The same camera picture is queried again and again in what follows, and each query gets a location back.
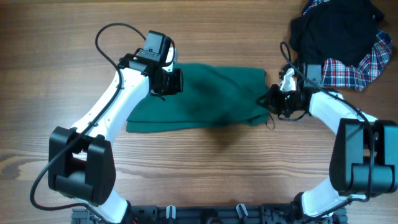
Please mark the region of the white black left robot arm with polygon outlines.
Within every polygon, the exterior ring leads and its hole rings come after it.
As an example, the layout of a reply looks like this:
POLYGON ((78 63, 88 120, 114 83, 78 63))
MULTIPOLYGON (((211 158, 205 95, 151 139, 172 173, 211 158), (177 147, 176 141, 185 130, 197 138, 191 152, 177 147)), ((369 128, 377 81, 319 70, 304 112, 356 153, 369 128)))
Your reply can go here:
POLYGON ((113 63, 115 76, 84 117, 70 128, 57 127, 49 139, 48 186, 85 207, 103 223, 130 223, 131 204, 114 189, 112 145, 133 109, 148 95, 183 90, 183 73, 174 68, 174 41, 149 31, 142 48, 113 63))

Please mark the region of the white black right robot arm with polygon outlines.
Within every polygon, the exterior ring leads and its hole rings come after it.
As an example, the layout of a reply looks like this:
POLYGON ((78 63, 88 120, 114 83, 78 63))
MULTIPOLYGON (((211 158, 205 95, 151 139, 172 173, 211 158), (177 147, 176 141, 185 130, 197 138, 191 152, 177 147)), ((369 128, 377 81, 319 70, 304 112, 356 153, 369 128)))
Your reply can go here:
POLYGON ((368 202, 397 190, 397 124, 363 113, 332 89, 324 88, 322 67, 290 66, 257 103, 279 119, 295 111, 318 118, 336 135, 329 174, 291 203, 290 219, 324 220, 352 202, 368 202))

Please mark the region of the green cloth drawstring bag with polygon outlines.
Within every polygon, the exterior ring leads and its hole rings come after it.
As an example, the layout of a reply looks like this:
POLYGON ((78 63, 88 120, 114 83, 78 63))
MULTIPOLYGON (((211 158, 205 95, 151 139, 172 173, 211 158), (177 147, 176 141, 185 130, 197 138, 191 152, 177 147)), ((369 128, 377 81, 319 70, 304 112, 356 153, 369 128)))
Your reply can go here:
POLYGON ((266 72, 253 67, 180 63, 183 91, 163 99, 145 97, 127 119, 129 133, 219 128, 266 123, 269 110, 257 102, 269 88, 266 72))

